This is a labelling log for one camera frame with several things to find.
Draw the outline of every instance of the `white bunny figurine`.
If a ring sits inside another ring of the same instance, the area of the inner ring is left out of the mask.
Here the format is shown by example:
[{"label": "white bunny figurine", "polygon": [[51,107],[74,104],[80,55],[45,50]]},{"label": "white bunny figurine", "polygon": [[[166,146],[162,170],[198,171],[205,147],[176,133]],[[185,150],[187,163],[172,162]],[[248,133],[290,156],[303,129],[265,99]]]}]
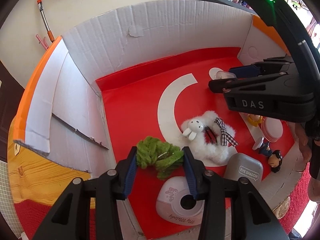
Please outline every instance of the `white bunny figurine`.
[{"label": "white bunny figurine", "polygon": [[203,123],[199,119],[191,119],[188,122],[188,128],[183,131],[182,135],[184,137],[189,135],[188,139],[192,141],[196,137],[197,133],[202,132],[203,128]]}]

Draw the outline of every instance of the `orange handle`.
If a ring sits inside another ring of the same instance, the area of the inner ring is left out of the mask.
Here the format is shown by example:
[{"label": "orange handle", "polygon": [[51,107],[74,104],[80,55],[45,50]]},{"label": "orange handle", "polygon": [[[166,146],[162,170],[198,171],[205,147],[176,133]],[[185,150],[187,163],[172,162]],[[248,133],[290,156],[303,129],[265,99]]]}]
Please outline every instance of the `orange handle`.
[{"label": "orange handle", "polygon": [[48,36],[51,42],[54,42],[54,36],[52,35],[51,31],[48,31]]}]

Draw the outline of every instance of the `wood grain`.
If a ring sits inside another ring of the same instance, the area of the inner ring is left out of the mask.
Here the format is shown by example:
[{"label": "wood grain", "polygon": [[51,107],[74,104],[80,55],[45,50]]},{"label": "wood grain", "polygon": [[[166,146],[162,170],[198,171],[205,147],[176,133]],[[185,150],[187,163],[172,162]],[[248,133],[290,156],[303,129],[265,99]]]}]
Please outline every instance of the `wood grain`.
[{"label": "wood grain", "polygon": [[[30,199],[37,203],[53,205],[75,177],[83,180],[90,178],[89,173],[53,163],[22,146],[15,156],[12,141],[14,121],[15,118],[10,125],[8,137],[8,171],[14,203]],[[91,199],[91,208],[95,208],[94,199]]]}]

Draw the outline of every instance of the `pink round container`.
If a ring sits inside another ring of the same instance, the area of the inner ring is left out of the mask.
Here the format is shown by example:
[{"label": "pink round container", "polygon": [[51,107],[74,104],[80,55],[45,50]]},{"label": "pink round container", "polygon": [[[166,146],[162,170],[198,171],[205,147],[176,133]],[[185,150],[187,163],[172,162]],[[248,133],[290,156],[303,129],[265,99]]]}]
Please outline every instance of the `pink round container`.
[{"label": "pink round container", "polygon": [[262,124],[261,129],[264,137],[269,142],[276,142],[283,134],[283,126],[280,120],[266,117]]}]

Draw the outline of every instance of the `speech bubble label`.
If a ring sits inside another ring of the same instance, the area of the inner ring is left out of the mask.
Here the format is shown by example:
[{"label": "speech bubble label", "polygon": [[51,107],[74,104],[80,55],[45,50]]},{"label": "speech bubble label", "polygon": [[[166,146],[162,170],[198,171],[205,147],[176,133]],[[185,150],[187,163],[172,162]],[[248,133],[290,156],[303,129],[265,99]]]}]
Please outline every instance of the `speech bubble label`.
[{"label": "speech bubble label", "polygon": [[250,179],[254,179],[255,181],[257,181],[259,179],[259,173],[252,171],[244,166],[240,166],[239,167],[239,173],[241,175],[244,175]]}]

